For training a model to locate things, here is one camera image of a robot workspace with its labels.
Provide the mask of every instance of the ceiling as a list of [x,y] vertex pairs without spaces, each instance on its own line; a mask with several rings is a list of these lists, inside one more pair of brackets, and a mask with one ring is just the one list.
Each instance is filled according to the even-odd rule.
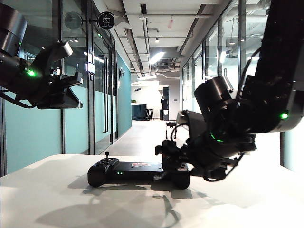
[[[194,28],[212,16],[212,11],[222,0],[104,0],[115,15],[115,32],[131,61],[134,77],[170,74],[179,79],[180,62],[186,43],[190,43]],[[207,14],[196,19],[195,15]],[[155,64],[150,59],[158,52],[164,56]]]

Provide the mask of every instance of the controller grip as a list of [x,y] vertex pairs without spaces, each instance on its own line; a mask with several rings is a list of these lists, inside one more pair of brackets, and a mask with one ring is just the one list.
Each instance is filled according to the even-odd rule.
[[94,188],[103,185],[110,175],[108,166],[92,166],[87,172],[87,182]]

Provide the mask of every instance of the bar stool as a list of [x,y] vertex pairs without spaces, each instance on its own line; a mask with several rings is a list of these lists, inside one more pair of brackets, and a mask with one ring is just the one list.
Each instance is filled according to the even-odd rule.
[[147,116],[150,119],[154,120],[154,114],[153,114],[153,109],[147,109]]

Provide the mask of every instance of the round sign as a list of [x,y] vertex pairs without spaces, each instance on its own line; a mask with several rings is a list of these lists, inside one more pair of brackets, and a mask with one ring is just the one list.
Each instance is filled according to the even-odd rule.
[[82,26],[82,17],[79,13],[69,12],[66,14],[65,25],[68,29],[78,29]]
[[102,27],[103,29],[111,29],[113,28],[115,23],[113,13],[111,12],[102,12],[97,17],[97,24],[99,27]]

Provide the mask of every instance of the green led light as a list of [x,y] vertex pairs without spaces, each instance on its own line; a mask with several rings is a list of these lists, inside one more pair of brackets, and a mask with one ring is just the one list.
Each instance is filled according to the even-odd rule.
[[216,141],[218,141],[218,142],[223,142],[223,140],[216,139],[212,133],[210,133],[210,135],[211,135],[211,137],[212,137],[214,140],[216,140]]
[[35,71],[32,71],[32,70],[27,70],[27,74],[28,74],[28,76],[30,76],[30,77],[36,76]]
[[280,114],[280,117],[281,117],[282,120],[285,120],[285,119],[288,118],[288,114],[287,113],[282,113],[282,114]]
[[213,139],[215,139],[214,135],[213,135],[212,133],[210,133],[210,134],[211,134],[211,137],[212,137]]

